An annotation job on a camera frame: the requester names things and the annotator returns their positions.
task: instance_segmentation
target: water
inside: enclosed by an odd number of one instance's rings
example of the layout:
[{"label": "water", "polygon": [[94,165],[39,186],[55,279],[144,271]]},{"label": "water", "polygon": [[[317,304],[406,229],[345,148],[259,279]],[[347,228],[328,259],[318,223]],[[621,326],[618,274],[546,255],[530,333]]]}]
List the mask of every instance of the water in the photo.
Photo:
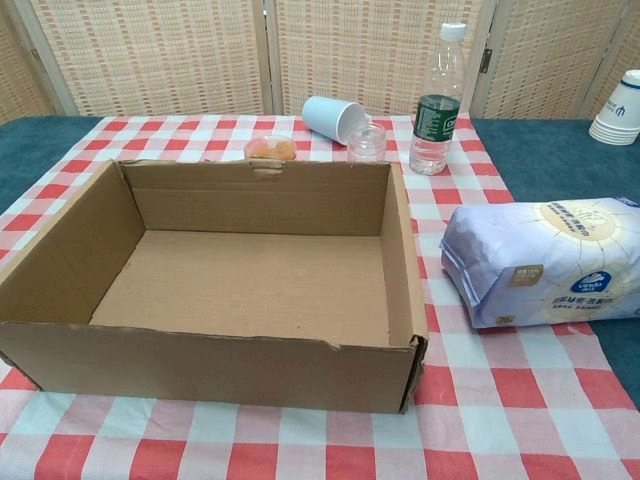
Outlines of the water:
[{"label": "water", "polygon": [[431,142],[413,136],[409,165],[414,172],[425,175],[435,175],[447,165],[447,154],[451,140],[446,142]]}]

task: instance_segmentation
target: box bottom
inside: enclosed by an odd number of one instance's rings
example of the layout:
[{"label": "box bottom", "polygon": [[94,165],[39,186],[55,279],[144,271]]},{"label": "box bottom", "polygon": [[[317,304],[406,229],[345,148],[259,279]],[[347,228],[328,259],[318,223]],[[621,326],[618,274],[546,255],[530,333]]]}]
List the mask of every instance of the box bottom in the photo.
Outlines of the box bottom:
[{"label": "box bottom", "polygon": [[380,238],[148,230],[90,324],[388,347]]}]

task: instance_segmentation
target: plastic water bottle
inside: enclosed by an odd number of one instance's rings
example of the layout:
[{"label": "plastic water bottle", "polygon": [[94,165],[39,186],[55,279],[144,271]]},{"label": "plastic water bottle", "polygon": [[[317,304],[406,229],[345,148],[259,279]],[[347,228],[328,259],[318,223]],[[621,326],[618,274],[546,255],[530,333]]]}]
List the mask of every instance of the plastic water bottle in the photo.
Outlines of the plastic water bottle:
[{"label": "plastic water bottle", "polygon": [[462,40],[464,23],[443,23],[440,41],[427,69],[423,95],[418,101],[409,165],[434,175],[447,164],[447,155],[458,118],[464,81]]}]

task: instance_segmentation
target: plastic-wrapped tissue pack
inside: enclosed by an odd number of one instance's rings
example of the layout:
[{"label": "plastic-wrapped tissue pack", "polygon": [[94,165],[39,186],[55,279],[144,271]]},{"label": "plastic-wrapped tissue pack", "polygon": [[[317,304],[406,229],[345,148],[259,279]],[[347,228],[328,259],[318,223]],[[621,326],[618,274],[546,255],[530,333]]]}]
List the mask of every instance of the plastic-wrapped tissue pack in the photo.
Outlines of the plastic-wrapped tissue pack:
[{"label": "plastic-wrapped tissue pack", "polygon": [[476,328],[640,316],[640,204],[626,198],[461,206],[440,247]]}]

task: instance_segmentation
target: small clear jar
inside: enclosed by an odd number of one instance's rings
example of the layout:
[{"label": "small clear jar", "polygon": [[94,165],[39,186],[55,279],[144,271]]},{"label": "small clear jar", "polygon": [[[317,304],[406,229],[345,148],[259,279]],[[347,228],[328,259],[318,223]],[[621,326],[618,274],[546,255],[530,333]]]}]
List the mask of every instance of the small clear jar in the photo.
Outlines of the small clear jar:
[{"label": "small clear jar", "polygon": [[369,123],[349,136],[347,159],[349,162],[382,162],[386,149],[386,130],[377,123]]}]

